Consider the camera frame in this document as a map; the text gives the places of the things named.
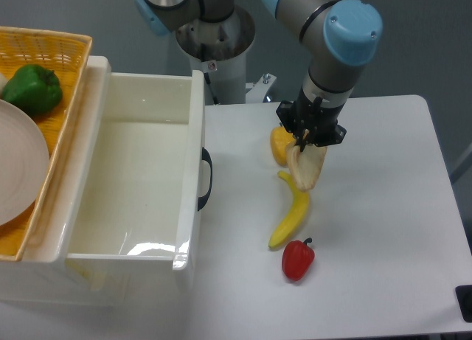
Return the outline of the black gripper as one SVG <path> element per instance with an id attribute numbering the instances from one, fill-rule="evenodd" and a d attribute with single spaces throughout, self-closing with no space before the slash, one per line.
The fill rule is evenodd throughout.
<path id="1" fill-rule="evenodd" d="M 301 153 L 306 145 L 327 147 L 344 140 L 346 129 L 338 124 L 344 103 L 335 107 L 329 107 L 329 104 L 320 95 L 311 99 L 300 89 L 296 100 L 283 100 L 277 107 L 276 114 L 282 127 L 296 139 Z"/>

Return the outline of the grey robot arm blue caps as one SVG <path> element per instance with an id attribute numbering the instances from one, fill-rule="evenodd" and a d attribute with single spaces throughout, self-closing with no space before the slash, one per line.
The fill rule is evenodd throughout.
<path id="1" fill-rule="evenodd" d="M 277 116 L 300 149 L 337 145 L 346 131 L 338 116 L 383 32 L 378 11 L 362 0 L 261 0 L 311 53 L 298 97 Z M 215 103 L 243 97 L 246 53 L 254 43 L 252 17 L 235 0 L 134 0 L 151 31 L 174 33 L 194 69 L 205 74 Z"/>

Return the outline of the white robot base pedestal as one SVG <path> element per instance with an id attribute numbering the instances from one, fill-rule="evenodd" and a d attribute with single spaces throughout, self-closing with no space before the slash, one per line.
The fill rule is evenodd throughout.
<path id="1" fill-rule="evenodd" d="M 176 31 L 176 40 L 189 58 L 190 68 L 204 74 L 207 105 L 264 103 L 277 78 L 265 73 L 246 81 L 246 55 L 255 39 L 255 24 L 236 6 L 222 22 L 194 20 Z"/>

